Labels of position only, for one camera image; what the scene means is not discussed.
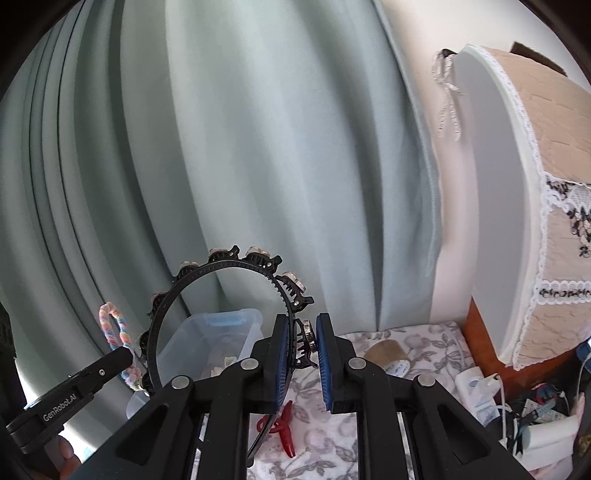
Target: beige fabric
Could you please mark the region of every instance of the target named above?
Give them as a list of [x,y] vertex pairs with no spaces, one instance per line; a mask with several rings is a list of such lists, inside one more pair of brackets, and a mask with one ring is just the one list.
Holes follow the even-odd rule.
[[488,50],[519,92],[544,169],[561,179],[591,183],[591,95],[534,60]]
[[575,348],[591,336],[591,303],[539,305],[531,317],[518,364],[531,365]]
[[[543,175],[591,183],[591,95],[568,78],[537,62],[488,49],[505,70],[531,121],[540,150]],[[542,202],[547,202],[542,192]],[[533,212],[543,205],[531,206]],[[580,254],[571,220],[553,206],[547,218],[542,278],[547,281],[591,280],[591,258]],[[523,368],[553,358],[591,335],[591,303],[538,305],[515,348],[513,365]]]
[[548,215],[546,280],[591,280],[591,258],[579,256],[581,242],[570,233],[570,219],[556,207]]

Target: finger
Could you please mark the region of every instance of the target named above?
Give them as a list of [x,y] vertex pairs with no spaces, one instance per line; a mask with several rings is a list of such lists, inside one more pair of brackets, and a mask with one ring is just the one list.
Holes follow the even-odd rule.
[[81,464],[80,459],[76,455],[68,458],[61,469],[60,480],[68,478]]
[[74,456],[74,449],[72,447],[72,444],[70,442],[68,442],[62,436],[59,436],[58,437],[58,442],[59,442],[59,445],[60,445],[60,452],[64,456],[64,458],[66,460],[68,458],[72,458]]

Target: curtain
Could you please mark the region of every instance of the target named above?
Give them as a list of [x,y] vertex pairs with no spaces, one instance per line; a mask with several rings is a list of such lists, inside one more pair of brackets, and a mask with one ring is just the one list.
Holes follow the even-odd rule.
[[[18,362],[49,390],[108,352],[99,306],[139,336],[182,261],[280,254],[336,333],[428,323],[440,246],[430,140],[371,0],[85,0],[0,103],[0,300]],[[197,312],[281,300],[249,272],[183,294]],[[101,444],[113,379],[73,426]]]

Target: clear plastic container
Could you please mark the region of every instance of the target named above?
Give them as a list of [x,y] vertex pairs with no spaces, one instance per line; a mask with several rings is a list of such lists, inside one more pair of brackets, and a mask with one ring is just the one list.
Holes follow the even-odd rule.
[[[213,368],[224,367],[226,357],[249,357],[255,342],[262,338],[261,325],[262,314],[256,309],[190,316],[157,356],[162,384],[177,375],[208,378]],[[127,404],[127,418],[147,401],[143,392],[135,392]]]

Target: white wall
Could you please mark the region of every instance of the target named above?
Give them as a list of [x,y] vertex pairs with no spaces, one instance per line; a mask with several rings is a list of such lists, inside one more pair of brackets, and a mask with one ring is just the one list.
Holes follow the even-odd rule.
[[382,0],[424,102],[440,170],[443,246],[437,263],[431,322],[463,321],[472,294],[478,243],[476,176],[469,141],[454,142],[449,131],[435,131],[444,97],[431,77],[433,55],[467,43],[510,50],[523,43],[560,65],[568,77],[591,92],[558,37],[519,0]]

